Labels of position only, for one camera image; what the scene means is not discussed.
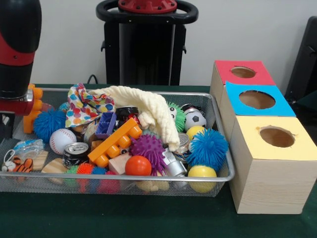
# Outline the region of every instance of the pink square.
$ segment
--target pink square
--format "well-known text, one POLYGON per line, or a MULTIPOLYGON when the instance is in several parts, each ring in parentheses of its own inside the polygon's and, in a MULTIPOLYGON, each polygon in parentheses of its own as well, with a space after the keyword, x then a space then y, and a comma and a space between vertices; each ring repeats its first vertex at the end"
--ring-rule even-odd
POLYGON ((222 83, 226 81, 244 85, 275 85, 262 61, 216 60, 222 83))

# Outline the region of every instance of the yellow ball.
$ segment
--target yellow ball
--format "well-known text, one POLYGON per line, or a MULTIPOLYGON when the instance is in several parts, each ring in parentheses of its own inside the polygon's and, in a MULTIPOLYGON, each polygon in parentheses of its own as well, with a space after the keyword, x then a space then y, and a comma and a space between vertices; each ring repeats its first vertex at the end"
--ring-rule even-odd
MULTIPOLYGON (((188 177, 213 177, 216 178, 217 174, 213 168, 195 165, 188 172, 188 177)), ((215 182, 189 182, 193 190, 200 193, 210 192, 215 186, 215 182)))
POLYGON ((204 127, 202 127, 200 125, 196 125, 196 126, 189 128, 188 131, 186 132, 186 134, 188 135, 189 139, 192 140, 194 135, 196 135, 198 132, 203 132, 204 130, 205 130, 204 127))

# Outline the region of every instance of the black cable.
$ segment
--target black cable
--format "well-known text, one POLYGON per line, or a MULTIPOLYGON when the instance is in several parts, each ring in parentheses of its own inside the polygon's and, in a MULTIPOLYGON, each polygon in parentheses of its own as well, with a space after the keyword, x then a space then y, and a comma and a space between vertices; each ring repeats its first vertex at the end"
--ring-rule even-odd
POLYGON ((90 80, 91 80, 92 78, 95 79, 96 84, 99 84, 98 79, 97 79, 97 77, 96 77, 94 74, 92 74, 92 75, 89 76, 88 82, 87 82, 88 84, 90 84, 90 80))

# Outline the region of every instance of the baseball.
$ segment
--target baseball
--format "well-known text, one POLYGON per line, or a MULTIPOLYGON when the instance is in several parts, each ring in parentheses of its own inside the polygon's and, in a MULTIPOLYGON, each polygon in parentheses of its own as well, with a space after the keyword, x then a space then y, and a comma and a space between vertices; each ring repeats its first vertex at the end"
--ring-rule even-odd
POLYGON ((66 145, 77 142, 75 134, 68 129, 58 129, 50 137, 50 147, 51 149, 62 155, 64 153, 64 148, 66 145))

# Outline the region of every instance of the purple spiky ball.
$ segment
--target purple spiky ball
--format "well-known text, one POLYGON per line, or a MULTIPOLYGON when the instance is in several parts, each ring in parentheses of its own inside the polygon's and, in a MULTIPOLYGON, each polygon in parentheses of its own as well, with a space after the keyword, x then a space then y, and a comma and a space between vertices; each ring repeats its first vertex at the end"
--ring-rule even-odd
POLYGON ((141 155, 147 158, 152 165, 152 175, 157 176, 158 172, 163 174, 166 164, 163 160, 165 151, 162 141, 154 135, 141 135, 138 140, 132 138, 132 155, 141 155))

